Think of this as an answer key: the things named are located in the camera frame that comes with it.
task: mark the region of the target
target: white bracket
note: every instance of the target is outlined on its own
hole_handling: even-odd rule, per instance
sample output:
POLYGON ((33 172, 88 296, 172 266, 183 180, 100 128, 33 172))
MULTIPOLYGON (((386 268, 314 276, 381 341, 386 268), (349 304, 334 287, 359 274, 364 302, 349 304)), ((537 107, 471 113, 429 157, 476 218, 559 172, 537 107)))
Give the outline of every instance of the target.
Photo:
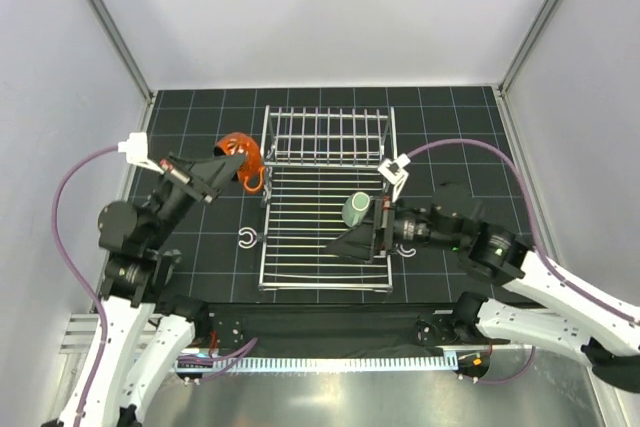
POLYGON ((409 178, 409 172, 404 167, 409 165, 411 159, 406 154, 400 155, 396 160, 384 159, 378 167, 378 172, 393 185, 391 202, 396 202, 400 197, 400 192, 409 178))
POLYGON ((126 154, 127 163, 164 174, 164 170, 149 159, 149 147, 146 132, 131 132, 124 142, 118 142, 118 152, 126 154))

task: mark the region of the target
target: metal dish rack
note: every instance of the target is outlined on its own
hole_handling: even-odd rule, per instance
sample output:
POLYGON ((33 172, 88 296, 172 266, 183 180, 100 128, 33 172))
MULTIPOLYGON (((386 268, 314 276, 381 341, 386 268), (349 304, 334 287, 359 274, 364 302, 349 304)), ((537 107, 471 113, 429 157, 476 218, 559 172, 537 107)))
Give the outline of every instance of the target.
POLYGON ((341 212, 352 193, 387 192, 377 168, 385 150, 397 156, 393 108, 266 107, 260 148, 259 288, 391 292, 390 257, 361 264, 322 249, 347 230, 341 212))

